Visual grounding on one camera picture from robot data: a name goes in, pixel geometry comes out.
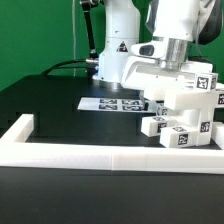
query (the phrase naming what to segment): cable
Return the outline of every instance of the cable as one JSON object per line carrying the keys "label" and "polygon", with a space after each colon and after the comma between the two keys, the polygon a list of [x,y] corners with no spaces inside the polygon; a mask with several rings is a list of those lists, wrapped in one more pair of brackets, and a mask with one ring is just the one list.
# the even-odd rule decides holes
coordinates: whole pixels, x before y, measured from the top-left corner
{"label": "cable", "polygon": [[64,61],[64,62],[60,62],[58,64],[53,65],[52,67],[50,67],[49,69],[43,71],[40,75],[48,75],[49,72],[51,72],[54,69],[57,69],[63,65],[69,65],[69,64],[76,64],[76,63],[84,63],[86,62],[85,59],[80,59],[80,60],[70,60],[70,61]]}
{"label": "cable", "polygon": [[89,57],[90,58],[98,58],[98,54],[95,47],[94,36],[93,36],[93,29],[92,29],[92,21],[90,16],[90,10],[94,7],[98,6],[98,1],[90,1],[90,0],[80,0],[80,4],[83,9],[85,21],[86,21],[86,28],[87,28],[87,36],[89,42]]}
{"label": "cable", "polygon": [[208,3],[204,6],[204,8],[205,8],[205,9],[208,8],[209,5],[212,3],[212,1],[213,1],[213,0],[208,1]]}
{"label": "cable", "polygon": [[67,67],[56,67],[53,68],[51,71],[49,71],[45,76],[47,76],[50,72],[56,69],[79,69],[79,68],[84,68],[84,69],[91,69],[91,67],[86,67],[86,66],[67,66]]}
{"label": "cable", "polygon": [[197,61],[197,62],[210,63],[210,64],[212,64],[211,61],[209,61],[208,59],[206,59],[204,57],[200,57],[200,56],[190,56],[188,59],[190,61]]}

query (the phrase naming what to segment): cube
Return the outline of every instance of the cube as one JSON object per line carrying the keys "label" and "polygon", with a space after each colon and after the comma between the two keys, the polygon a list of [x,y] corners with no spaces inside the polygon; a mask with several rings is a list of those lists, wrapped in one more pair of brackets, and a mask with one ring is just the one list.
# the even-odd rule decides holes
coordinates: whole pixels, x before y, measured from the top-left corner
{"label": "cube", "polygon": [[143,117],[141,132],[148,137],[158,136],[161,133],[161,129],[174,126],[175,124],[176,120],[166,116]]}
{"label": "cube", "polygon": [[198,139],[196,146],[208,145],[211,140],[214,108],[204,108],[200,111],[198,119]]}
{"label": "cube", "polygon": [[188,126],[168,127],[161,130],[160,144],[167,148],[196,145],[198,131]]}
{"label": "cube", "polygon": [[216,89],[218,95],[216,108],[224,108],[224,89]]}
{"label": "cube", "polygon": [[216,88],[217,80],[217,73],[197,73],[194,88],[205,92],[213,91]]}
{"label": "cube", "polygon": [[165,116],[168,114],[168,108],[164,107],[163,103],[158,103],[156,108],[156,115],[157,116]]}

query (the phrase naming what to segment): black table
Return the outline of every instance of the black table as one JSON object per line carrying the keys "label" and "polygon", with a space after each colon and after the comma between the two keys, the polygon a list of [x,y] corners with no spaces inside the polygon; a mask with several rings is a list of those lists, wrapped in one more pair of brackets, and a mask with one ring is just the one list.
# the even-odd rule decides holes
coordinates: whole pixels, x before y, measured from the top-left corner
{"label": "black table", "polygon": [[[137,99],[138,92],[94,87],[86,78],[27,76],[0,93],[0,135],[33,113],[29,142],[161,147],[140,132],[148,115],[77,111],[81,97]],[[220,224],[223,186],[222,175],[1,167],[0,223]]]}

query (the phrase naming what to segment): black cable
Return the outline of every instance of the black cable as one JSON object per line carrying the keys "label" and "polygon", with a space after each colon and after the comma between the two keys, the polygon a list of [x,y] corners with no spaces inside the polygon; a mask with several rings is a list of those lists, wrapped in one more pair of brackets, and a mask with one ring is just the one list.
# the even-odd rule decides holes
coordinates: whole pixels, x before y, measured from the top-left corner
{"label": "black cable", "polygon": [[211,61],[209,61],[208,59],[204,58],[204,57],[201,57],[201,56],[190,56],[188,57],[188,59],[190,61],[196,61],[196,62],[202,62],[202,63],[209,63],[209,64],[212,64]]}
{"label": "black cable", "polygon": [[86,62],[85,59],[79,59],[79,60],[70,60],[70,61],[64,61],[64,62],[60,62],[58,64],[53,65],[52,67],[50,67],[49,69],[43,71],[41,73],[41,75],[47,75],[49,72],[51,72],[52,70],[61,67],[63,65],[69,65],[69,64],[76,64],[76,63],[83,63]]}
{"label": "black cable", "polygon": [[89,57],[90,58],[98,58],[98,55],[96,53],[95,43],[94,43],[90,13],[89,12],[84,12],[84,16],[85,16],[85,20],[86,20],[86,27],[87,27],[89,48],[90,48]]}
{"label": "black cable", "polygon": [[212,3],[212,1],[213,1],[213,0],[208,1],[208,3],[204,6],[204,8],[205,8],[205,9],[208,8],[209,5]]}
{"label": "black cable", "polygon": [[66,66],[66,67],[56,67],[56,68],[52,68],[51,69],[51,71],[48,71],[48,73],[47,74],[45,74],[45,76],[46,75],[48,75],[50,72],[52,72],[53,70],[56,70],[56,69],[76,69],[76,68],[85,68],[85,69],[88,69],[88,68],[91,68],[91,67],[86,67],[86,66]]}

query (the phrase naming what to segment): stacked blocks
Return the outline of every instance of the stacked blocks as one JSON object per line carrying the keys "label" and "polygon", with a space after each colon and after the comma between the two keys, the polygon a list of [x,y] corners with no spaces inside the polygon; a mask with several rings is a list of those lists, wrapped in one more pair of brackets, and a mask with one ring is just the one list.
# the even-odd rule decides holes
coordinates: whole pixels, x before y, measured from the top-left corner
{"label": "stacked blocks", "polygon": [[209,144],[214,110],[224,108],[224,89],[216,89],[217,77],[198,73],[193,88],[167,90],[164,104],[157,106],[157,115],[164,120],[143,118],[142,132],[149,137],[161,135],[160,143],[169,148]]}

